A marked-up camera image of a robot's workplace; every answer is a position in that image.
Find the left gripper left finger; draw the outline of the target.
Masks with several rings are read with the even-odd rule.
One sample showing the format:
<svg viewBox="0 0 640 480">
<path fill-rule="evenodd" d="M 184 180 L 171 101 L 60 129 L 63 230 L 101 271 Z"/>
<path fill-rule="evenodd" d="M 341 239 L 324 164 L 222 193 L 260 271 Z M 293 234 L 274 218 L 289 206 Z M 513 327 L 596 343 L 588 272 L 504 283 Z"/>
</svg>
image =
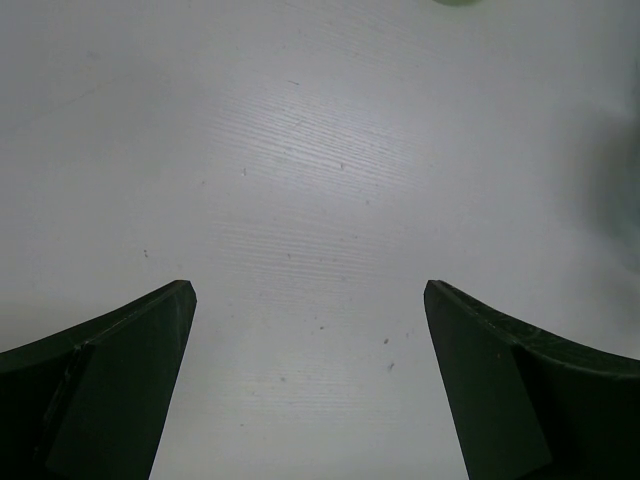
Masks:
<svg viewBox="0 0 640 480">
<path fill-rule="evenodd" d="M 2 353 L 2 478 L 149 478 L 196 304 L 176 280 Z"/>
</svg>

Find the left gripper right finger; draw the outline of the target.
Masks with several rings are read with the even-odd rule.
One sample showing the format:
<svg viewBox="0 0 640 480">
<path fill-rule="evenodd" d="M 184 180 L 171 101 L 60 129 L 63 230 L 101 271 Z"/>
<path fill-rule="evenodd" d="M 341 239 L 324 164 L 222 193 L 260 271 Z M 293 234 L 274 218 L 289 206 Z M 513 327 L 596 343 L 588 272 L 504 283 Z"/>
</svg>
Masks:
<svg viewBox="0 0 640 480">
<path fill-rule="evenodd" d="M 431 280 L 427 324 L 471 479 L 636 479 L 639 363 Z"/>
</svg>

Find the green plate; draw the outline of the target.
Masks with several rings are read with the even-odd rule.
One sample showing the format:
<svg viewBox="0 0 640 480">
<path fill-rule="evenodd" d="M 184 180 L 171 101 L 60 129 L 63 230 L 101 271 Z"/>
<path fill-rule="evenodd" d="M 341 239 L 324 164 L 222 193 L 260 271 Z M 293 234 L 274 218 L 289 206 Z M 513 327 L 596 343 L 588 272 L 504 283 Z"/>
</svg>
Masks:
<svg viewBox="0 0 640 480">
<path fill-rule="evenodd" d="M 434 2 L 451 8 L 463 8 L 477 4 L 479 0 L 434 0 Z"/>
</svg>

